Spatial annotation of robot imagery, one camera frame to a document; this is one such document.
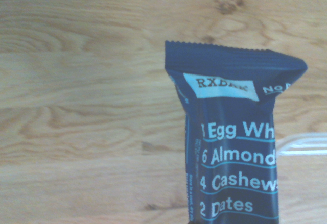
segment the white label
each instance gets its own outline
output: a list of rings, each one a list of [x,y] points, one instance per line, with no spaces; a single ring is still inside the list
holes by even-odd
[[[259,101],[252,80],[227,80],[189,73],[184,73],[184,77],[197,98],[235,97]]]

